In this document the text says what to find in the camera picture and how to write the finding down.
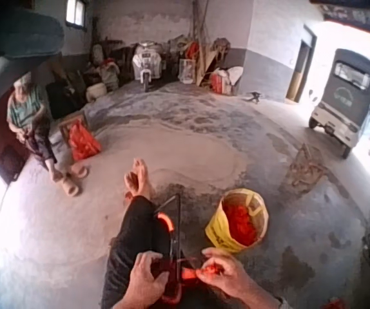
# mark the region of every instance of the windshield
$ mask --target windshield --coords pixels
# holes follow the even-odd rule
[[[360,90],[366,90],[370,85],[370,75],[340,61],[335,64],[334,74]]]

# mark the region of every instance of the black pants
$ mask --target black pants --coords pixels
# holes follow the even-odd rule
[[[35,131],[25,138],[25,146],[35,156],[36,160],[47,170],[45,161],[53,159],[57,163],[52,145],[49,141],[50,121],[47,118],[41,119],[35,128]]]
[[[155,219],[154,211],[155,206],[142,196],[134,198],[128,207],[121,231],[110,249],[102,293],[102,309],[111,309],[123,298],[138,253],[152,250],[164,256],[169,254],[168,230]],[[206,286],[185,290],[178,307],[229,308]]]

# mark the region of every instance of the yellow plastic bag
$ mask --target yellow plastic bag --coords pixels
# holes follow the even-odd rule
[[[228,219],[222,205],[245,205],[248,208],[258,234],[257,240],[251,246],[244,246],[231,237]],[[217,248],[236,253],[255,246],[264,238],[267,232],[268,218],[268,211],[261,195],[248,189],[235,189],[222,197],[216,213],[205,228],[205,233]]]

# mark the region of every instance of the white scooter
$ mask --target white scooter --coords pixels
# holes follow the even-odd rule
[[[135,80],[141,81],[145,92],[148,92],[151,81],[159,79],[162,75],[162,59],[159,49],[161,47],[155,42],[141,42],[133,56]]]

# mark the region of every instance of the tire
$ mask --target tire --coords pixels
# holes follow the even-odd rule
[[[144,74],[144,92],[149,91],[149,73]]]
[[[342,153],[342,158],[343,159],[348,158],[348,156],[350,155],[351,150],[352,150],[352,148],[346,146],[346,148],[344,149],[344,152]]]
[[[318,125],[318,121],[316,121],[313,117],[310,117],[308,126],[310,129],[315,129]]]

